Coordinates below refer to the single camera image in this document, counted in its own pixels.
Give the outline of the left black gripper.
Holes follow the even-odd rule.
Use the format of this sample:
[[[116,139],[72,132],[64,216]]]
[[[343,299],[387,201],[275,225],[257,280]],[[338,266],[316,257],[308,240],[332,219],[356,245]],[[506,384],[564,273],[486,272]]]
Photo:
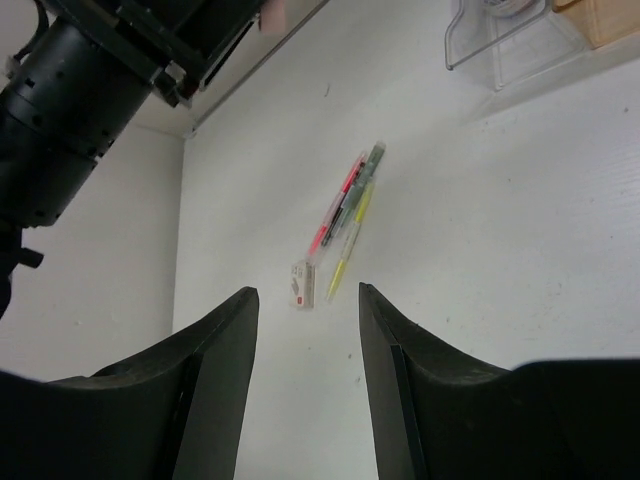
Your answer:
[[[205,90],[265,5],[229,1],[46,1],[169,105]]]

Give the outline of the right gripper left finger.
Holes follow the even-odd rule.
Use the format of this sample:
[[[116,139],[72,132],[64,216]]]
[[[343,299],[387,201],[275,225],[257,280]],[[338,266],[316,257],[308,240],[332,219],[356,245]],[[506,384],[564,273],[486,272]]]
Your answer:
[[[174,479],[232,479],[256,354],[259,296],[245,287],[197,322],[185,370]]]

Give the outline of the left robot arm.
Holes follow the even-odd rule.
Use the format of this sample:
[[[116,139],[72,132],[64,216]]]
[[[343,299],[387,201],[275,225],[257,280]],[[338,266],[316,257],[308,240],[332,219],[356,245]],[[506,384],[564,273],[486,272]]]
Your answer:
[[[40,1],[1,93],[1,302],[144,101],[188,105],[255,23],[259,1]]]

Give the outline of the clear small staples box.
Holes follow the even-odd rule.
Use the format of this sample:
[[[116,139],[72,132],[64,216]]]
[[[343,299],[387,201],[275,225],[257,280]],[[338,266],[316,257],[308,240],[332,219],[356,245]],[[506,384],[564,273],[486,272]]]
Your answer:
[[[315,306],[315,265],[308,260],[301,260],[291,268],[289,293],[290,305],[302,310]]]

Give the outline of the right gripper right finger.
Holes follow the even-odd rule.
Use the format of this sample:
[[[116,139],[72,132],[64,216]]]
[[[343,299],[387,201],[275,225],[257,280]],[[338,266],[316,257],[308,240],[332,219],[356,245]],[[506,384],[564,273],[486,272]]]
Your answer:
[[[405,355],[382,313],[382,295],[359,285],[359,332],[380,479],[426,479]]]

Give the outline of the pink highlighter pen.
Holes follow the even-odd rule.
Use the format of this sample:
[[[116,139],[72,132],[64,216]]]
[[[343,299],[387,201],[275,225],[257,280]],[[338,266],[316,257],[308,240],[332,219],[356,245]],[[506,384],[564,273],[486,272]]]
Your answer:
[[[354,164],[351,166],[349,173],[347,174],[345,180],[343,181],[340,190],[338,191],[336,197],[332,201],[326,215],[324,216],[319,229],[317,230],[311,245],[307,251],[307,259],[314,264],[322,250],[322,242],[326,238],[329,233],[330,227],[332,225],[333,219],[338,212],[339,207],[341,206],[344,197],[346,196],[350,186],[353,184],[357,174],[364,166],[367,160],[368,153],[366,151],[362,151]]]

